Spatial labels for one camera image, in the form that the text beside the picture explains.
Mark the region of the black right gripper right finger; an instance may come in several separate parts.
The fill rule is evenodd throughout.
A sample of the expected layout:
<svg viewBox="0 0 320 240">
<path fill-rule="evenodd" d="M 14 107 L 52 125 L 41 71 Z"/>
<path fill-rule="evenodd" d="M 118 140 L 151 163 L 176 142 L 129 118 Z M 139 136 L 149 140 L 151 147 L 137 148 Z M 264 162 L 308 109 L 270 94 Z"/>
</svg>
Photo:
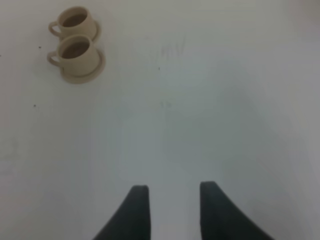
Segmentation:
<svg viewBox="0 0 320 240">
<path fill-rule="evenodd" d="M 214 181 L 200 183 L 200 232 L 203 240 L 270 240 Z"/>
</svg>

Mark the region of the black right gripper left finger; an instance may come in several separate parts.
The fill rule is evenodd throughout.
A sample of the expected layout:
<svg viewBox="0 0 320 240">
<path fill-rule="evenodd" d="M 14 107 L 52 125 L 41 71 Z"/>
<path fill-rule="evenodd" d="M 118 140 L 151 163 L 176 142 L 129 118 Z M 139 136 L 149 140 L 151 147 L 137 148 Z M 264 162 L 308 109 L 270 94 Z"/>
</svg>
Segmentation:
<svg viewBox="0 0 320 240">
<path fill-rule="evenodd" d="M 135 185 L 96 240 L 150 240 L 152 235 L 150 196 L 146 185 Z"/>
</svg>

